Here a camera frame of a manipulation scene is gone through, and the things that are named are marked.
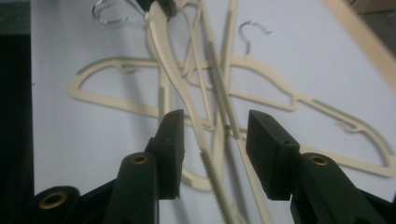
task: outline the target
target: dark gray surface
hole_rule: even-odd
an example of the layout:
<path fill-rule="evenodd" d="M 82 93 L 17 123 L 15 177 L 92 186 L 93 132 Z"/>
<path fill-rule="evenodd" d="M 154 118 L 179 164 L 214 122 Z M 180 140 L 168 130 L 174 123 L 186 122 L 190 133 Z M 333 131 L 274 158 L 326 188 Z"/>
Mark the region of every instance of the dark gray surface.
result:
<path fill-rule="evenodd" d="M 30 34 L 30 2 L 0 2 L 0 35 Z"/>
<path fill-rule="evenodd" d="M 0 35 L 0 223 L 34 196 L 29 35 Z"/>

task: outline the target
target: wooden strip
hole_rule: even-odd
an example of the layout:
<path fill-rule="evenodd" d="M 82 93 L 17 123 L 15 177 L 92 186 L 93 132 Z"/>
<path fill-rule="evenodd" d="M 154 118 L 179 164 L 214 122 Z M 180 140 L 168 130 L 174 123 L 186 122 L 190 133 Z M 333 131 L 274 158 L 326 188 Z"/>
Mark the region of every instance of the wooden strip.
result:
<path fill-rule="evenodd" d="M 396 91 L 396 59 L 381 40 L 343 0 L 322 0 L 372 61 L 390 87 Z"/>

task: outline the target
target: clamp jaw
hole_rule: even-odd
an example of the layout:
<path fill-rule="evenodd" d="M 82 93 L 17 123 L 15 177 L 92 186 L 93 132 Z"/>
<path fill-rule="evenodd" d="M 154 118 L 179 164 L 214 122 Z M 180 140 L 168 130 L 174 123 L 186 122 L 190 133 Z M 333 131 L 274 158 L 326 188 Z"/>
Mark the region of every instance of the clamp jaw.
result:
<path fill-rule="evenodd" d="M 396 223 L 389 203 L 355 188 L 340 167 L 300 145 L 271 116 L 251 110 L 247 155 L 268 199 L 288 201 L 295 223 Z"/>
<path fill-rule="evenodd" d="M 159 223 L 158 201 L 179 196 L 183 160 L 184 112 L 176 110 L 144 152 L 122 160 L 115 180 L 82 196 L 68 186 L 44 190 L 11 223 Z"/>

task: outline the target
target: hanger hook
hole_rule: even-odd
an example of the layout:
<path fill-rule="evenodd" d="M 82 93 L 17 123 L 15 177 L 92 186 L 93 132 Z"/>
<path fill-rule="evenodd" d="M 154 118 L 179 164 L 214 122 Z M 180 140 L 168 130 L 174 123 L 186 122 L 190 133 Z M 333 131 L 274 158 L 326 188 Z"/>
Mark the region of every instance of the hanger hook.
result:
<path fill-rule="evenodd" d="M 267 30 L 267 28 L 265 28 L 263 25 L 261 25 L 257 21 L 245 21 L 244 23 L 242 23 L 238 28 L 238 33 L 239 33 L 239 36 L 241 36 L 242 40 L 245 41 L 245 43 L 247 43 L 247 51 L 246 51 L 245 55 L 248 55 L 250 53 L 251 42 L 250 42 L 250 40 L 247 39 L 247 37 L 245 36 L 243 29 L 242 29 L 246 25 L 253 25 L 253 26 L 259 28 L 265 35 L 271 34 L 272 31 Z"/>
<path fill-rule="evenodd" d="M 131 5 L 136 11 L 138 11 L 140 14 L 143 16 L 145 15 L 145 11 L 133 0 L 125 0 L 129 5 Z M 136 20 L 132 19 L 131 17 L 123 17 L 118 20 L 106 20 L 101 17 L 101 12 L 106 9 L 111 7 L 112 0 L 99 0 L 95 3 L 95 5 L 92 8 L 92 16 L 99 21 L 102 25 L 113 25 L 113 24 L 119 24 L 119 23 L 124 23 L 124 22 L 131 22 L 134 24 L 138 25 L 145 25 L 144 20 Z"/>

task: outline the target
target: white surface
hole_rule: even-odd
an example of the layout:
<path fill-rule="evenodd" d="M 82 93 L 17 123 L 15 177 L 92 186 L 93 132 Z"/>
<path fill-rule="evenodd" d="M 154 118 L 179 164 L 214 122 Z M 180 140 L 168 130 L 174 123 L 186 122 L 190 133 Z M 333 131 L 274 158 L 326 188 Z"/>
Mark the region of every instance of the white surface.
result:
<path fill-rule="evenodd" d="M 157 130 L 156 119 L 80 102 L 67 95 L 68 82 L 88 63 L 112 56 L 149 57 L 144 29 L 132 25 L 98 26 L 91 16 L 94 3 L 95 0 L 32 2 L 36 193 L 64 185 L 77 187 L 81 194 L 97 188 L 117 175 L 124 156 L 142 151 Z M 220 48 L 228 2 L 207 4 Z M 114 18 L 139 17 L 133 9 L 124 7 L 122 1 L 107 13 Z M 320 1 L 241 1 L 237 25 L 249 20 L 259 21 L 273 31 L 263 35 L 254 27 L 244 29 L 252 39 L 252 57 L 274 68 L 294 89 L 365 120 L 396 148 L 394 92 Z M 168 29 L 172 46 L 181 58 L 183 46 L 188 43 L 183 17 L 170 20 Z M 239 37 L 235 38 L 233 52 L 245 52 Z M 144 70 L 132 76 L 114 71 L 105 70 L 90 78 L 84 90 L 156 105 L 156 71 Z M 241 69 L 233 69 L 232 88 L 261 97 L 271 92 L 263 80 L 254 79 Z M 247 127 L 248 110 L 257 109 L 273 115 L 301 144 L 381 162 L 365 138 L 347 134 L 336 120 L 304 105 L 287 113 L 236 99 L 233 103 L 241 127 Z M 174 109 L 181 107 L 182 103 L 176 100 Z M 231 138 L 227 149 L 232 152 L 228 159 L 233 158 L 227 161 L 225 169 L 228 191 L 249 223 L 258 223 L 260 218 Z M 204 175 L 190 128 L 186 128 L 186 150 L 185 165 Z M 343 169 L 358 188 L 392 200 L 395 178 Z M 160 204 L 162 223 L 221 222 L 213 194 L 190 189 L 185 184 L 181 185 L 179 200 Z M 292 222 L 289 203 L 269 202 L 269 206 L 275 223 Z"/>

